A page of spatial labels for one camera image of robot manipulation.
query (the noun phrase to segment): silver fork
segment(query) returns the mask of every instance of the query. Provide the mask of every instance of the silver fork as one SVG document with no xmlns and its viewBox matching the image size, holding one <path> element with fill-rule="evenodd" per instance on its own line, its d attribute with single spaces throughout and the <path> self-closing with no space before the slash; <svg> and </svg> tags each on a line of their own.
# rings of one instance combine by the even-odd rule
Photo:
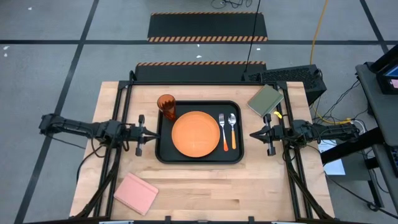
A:
<svg viewBox="0 0 398 224">
<path fill-rule="evenodd" d="M 226 144 L 225 132 L 224 132 L 224 124 L 225 124 L 225 121 L 224 121 L 224 114 L 221 113 L 221 114 L 218 115 L 218 121 L 220 122 L 220 126 L 222 127 L 222 130 L 223 130 L 224 151 L 228 151 L 228 146 L 227 146 L 227 144 Z"/>
</svg>

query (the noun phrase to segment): wooden table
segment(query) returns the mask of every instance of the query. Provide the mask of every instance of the wooden table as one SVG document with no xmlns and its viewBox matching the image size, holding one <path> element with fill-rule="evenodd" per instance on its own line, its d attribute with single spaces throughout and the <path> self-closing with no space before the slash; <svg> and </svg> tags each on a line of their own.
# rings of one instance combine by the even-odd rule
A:
<svg viewBox="0 0 398 224">
<path fill-rule="evenodd" d="M 117 82 L 103 82 L 93 121 L 111 119 Z M 164 93 L 177 100 L 232 100 L 241 108 L 244 157 L 233 165 L 170 165 L 155 157 L 155 141 L 143 147 L 142 157 L 135 150 L 123 151 L 118 173 L 118 185 L 131 172 L 159 189 L 159 194 L 147 215 L 142 216 L 117 200 L 113 204 L 114 220 L 224 220 L 246 221 L 254 216 L 256 221 L 293 221 L 294 213 L 290 196 L 288 175 L 282 160 L 282 144 L 275 142 L 276 156 L 267 156 L 267 144 L 249 137 L 263 127 L 262 119 L 248 108 L 246 103 L 261 86 L 133 86 L 128 123 L 137 123 L 144 114 L 147 129 L 157 129 L 158 108 L 156 101 Z M 302 83 L 288 83 L 294 119 L 311 121 Z M 272 125 L 278 124 L 273 115 Z M 88 144 L 85 156 L 92 152 Z M 314 149 L 301 149 L 309 191 L 325 211 L 333 216 L 328 186 L 320 155 Z M 70 215 L 76 215 L 98 188 L 103 159 L 90 157 L 81 168 Z M 302 194 L 300 211 L 305 217 Z M 103 200 L 101 214 L 104 214 Z"/>
</svg>

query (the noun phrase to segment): black and orange striped mat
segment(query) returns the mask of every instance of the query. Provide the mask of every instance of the black and orange striped mat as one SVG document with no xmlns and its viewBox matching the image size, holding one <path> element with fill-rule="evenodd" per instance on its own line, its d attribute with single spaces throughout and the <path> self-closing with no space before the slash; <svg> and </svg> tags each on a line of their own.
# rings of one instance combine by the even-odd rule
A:
<svg viewBox="0 0 398 224">
<path fill-rule="evenodd" d="M 263 42 L 264 16 L 255 12 L 159 12 L 150 17 L 149 42 Z"/>
<path fill-rule="evenodd" d="M 151 82 L 240 82 L 246 61 L 235 62 L 144 62 L 136 66 L 140 81 Z M 262 61 L 249 61 L 246 73 L 255 74 L 267 69 Z"/>
</svg>

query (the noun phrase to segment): yellow clip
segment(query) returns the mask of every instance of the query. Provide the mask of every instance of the yellow clip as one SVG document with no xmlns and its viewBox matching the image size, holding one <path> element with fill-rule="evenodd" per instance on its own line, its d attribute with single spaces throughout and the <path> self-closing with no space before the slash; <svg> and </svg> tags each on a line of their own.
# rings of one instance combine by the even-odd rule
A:
<svg viewBox="0 0 398 224">
<path fill-rule="evenodd" d="M 280 115 L 280 113 L 278 111 L 275 111 L 274 115 L 278 116 L 279 119 L 282 119 L 282 115 Z"/>
</svg>

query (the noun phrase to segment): orange plate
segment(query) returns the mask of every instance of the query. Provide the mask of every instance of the orange plate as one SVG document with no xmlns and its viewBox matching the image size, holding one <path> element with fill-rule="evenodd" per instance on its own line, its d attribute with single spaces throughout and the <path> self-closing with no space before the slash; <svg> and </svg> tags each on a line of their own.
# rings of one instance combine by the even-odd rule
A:
<svg viewBox="0 0 398 224">
<path fill-rule="evenodd" d="M 175 122 L 172 139 L 182 154 L 202 157 L 216 148 L 220 140 L 220 128 L 210 115 L 192 111 L 182 115 Z"/>
</svg>

